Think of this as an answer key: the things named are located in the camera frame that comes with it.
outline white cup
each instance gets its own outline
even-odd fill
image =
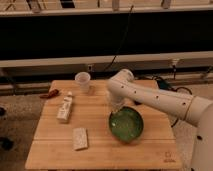
[[[91,76],[87,72],[79,72],[75,75],[75,81],[80,86],[83,93],[88,93],[90,89]]]

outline black wall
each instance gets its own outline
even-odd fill
[[[0,18],[0,59],[113,55],[128,14]],[[213,11],[135,13],[120,54],[213,50]]]

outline red object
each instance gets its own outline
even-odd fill
[[[42,98],[42,99],[50,99],[50,98],[58,96],[58,95],[59,95],[59,90],[54,89],[54,90],[50,91],[48,94],[41,95],[40,98]]]

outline green bowl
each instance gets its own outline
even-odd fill
[[[112,134],[125,143],[138,138],[143,131],[143,119],[133,108],[123,107],[109,117],[109,128]]]

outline black cable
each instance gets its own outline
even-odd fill
[[[172,68],[173,68],[173,73],[174,73],[174,80],[176,80],[177,68],[175,65],[173,65]]]
[[[100,2],[100,0],[98,0],[97,1],[97,7],[100,8],[100,6],[101,6],[101,2]]]
[[[186,88],[186,87],[178,87],[178,88],[175,89],[175,91],[178,92],[181,89],[188,91],[188,93],[192,95],[192,91],[189,88]]]
[[[133,8],[134,8],[134,5],[131,6],[130,10],[129,10],[129,15],[128,15],[128,20],[127,20],[127,25],[126,25],[126,29],[125,29],[125,32],[124,32],[124,35],[123,35],[123,38],[121,39],[121,43],[115,53],[115,56],[114,58],[112,59],[112,61],[103,69],[102,72],[105,72],[107,71],[112,65],[113,63],[115,62],[115,59],[117,58],[117,56],[119,55],[120,53],[120,50],[121,48],[123,47],[124,43],[125,43],[125,40],[126,40],[126,37],[127,37],[127,34],[129,32],[129,25],[130,25],[130,19],[131,19],[131,15],[132,15],[132,11],[133,11]]]
[[[177,118],[177,119],[175,120],[175,122],[171,125],[171,127],[172,127],[172,128],[175,127],[175,125],[177,125],[178,122],[179,122],[179,119]]]
[[[156,80],[158,84],[160,83],[163,84],[165,90],[175,91],[175,89],[165,79],[163,79],[160,76],[153,76],[152,80]]]

